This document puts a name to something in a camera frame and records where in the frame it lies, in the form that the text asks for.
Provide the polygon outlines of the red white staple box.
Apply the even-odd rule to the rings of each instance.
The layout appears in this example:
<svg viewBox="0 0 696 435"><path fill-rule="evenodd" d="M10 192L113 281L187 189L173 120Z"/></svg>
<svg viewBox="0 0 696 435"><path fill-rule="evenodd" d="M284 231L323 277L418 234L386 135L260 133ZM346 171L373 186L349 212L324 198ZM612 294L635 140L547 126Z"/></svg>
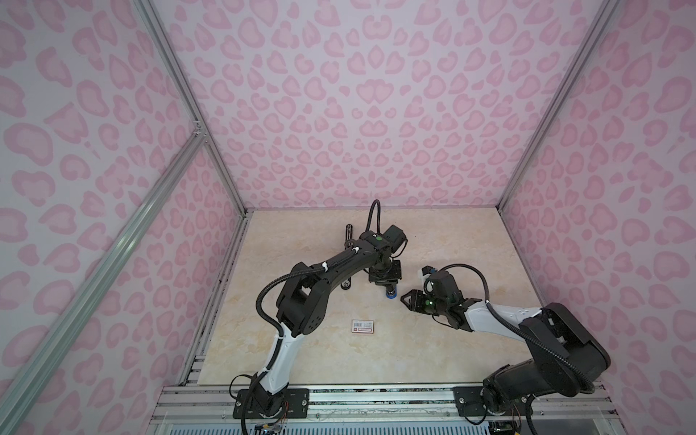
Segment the red white staple box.
<svg viewBox="0 0 696 435"><path fill-rule="evenodd" d="M372 335L374 333L374 322L372 320L353 319L351 332L357 335Z"/></svg>

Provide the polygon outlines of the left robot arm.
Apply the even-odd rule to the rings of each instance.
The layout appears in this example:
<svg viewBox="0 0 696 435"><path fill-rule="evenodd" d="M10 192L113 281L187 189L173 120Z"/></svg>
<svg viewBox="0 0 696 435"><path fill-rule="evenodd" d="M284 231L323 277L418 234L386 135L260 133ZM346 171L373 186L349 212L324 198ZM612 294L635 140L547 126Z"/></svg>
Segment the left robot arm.
<svg viewBox="0 0 696 435"><path fill-rule="evenodd" d="M257 313L277 330L275 344L265 366L256 374L251 391L272 398L287 388L289 376L302 342L326 317L331 293L361 271L368 280L385 289L387 297L397 295L402 279L397 251L408 239L400 228L385 233L367 230L330 259L308 266L300 262L290 273L266 285L257 297Z"/></svg>

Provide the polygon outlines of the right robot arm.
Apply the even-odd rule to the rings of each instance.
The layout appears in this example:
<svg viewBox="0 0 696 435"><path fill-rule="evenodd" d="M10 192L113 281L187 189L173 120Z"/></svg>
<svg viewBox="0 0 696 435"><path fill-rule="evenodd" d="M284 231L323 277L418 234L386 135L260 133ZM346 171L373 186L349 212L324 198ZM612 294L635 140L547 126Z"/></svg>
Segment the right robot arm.
<svg viewBox="0 0 696 435"><path fill-rule="evenodd" d="M505 365L482 382L478 407L502 415L521 400L549 394L591 394L611 357L563 304L515 307L493 304L489 282L478 268L467 266L482 284L482 298L464 297L451 266L422 270L422 288L401 298L406 308L467 333L486 333L520 340L529 360Z"/></svg>

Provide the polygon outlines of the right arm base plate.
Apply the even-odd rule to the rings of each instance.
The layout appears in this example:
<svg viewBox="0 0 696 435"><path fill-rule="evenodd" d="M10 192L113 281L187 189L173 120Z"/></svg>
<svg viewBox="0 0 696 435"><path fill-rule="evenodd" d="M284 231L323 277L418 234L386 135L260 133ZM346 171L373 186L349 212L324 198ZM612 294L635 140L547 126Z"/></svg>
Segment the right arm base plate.
<svg viewBox="0 0 696 435"><path fill-rule="evenodd" d="M493 417L527 417L535 415L527 405L527 397L505 399L493 389L483 386L456 386L452 388L458 415L473 422Z"/></svg>

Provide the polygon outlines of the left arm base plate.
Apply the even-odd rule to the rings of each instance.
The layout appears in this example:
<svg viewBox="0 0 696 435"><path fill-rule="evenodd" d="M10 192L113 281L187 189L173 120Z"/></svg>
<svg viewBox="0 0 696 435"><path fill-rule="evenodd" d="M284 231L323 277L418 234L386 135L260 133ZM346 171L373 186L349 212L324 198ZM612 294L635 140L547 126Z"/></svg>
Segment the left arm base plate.
<svg viewBox="0 0 696 435"><path fill-rule="evenodd" d="M249 393L249 389L243 389L237 393L233 418L270 420L284 416L288 419L304 419L308 414L309 395L308 389L286 388L276 394L266 393L262 388L255 389L253 393Z"/></svg>

